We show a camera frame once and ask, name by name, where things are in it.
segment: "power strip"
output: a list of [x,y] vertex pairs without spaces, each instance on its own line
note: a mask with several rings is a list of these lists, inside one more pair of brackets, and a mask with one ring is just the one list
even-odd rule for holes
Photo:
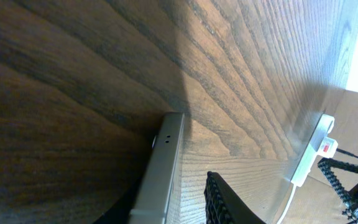
[[310,142],[302,155],[302,158],[292,176],[291,183],[301,187],[310,173],[311,166],[317,155],[332,158],[338,147],[338,143],[328,138],[327,135],[333,130],[335,119],[333,116],[323,114],[310,138]]

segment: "white cable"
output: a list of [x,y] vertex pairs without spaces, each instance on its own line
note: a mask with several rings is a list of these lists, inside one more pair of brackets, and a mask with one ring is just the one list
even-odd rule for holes
[[290,208],[290,205],[291,205],[291,202],[292,202],[293,196],[295,195],[295,190],[296,190],[296,186],[295,185],[292,185],[292,186],[293,187],[292,187],[290,198],[288,199],[287,204],[285,205],[284,211],[281,214],[280,219],[278,219],[278,221],[277,221],[277,224],[281,224],[285,215],[287,214],[288,209]]

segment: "wooden table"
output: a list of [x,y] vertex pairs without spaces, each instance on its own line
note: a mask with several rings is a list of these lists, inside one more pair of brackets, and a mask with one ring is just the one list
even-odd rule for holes
[[186,113],[181,222],[206,171],[271,222],[346,84],[358,1],[0,0],[0,223],[89,223]]

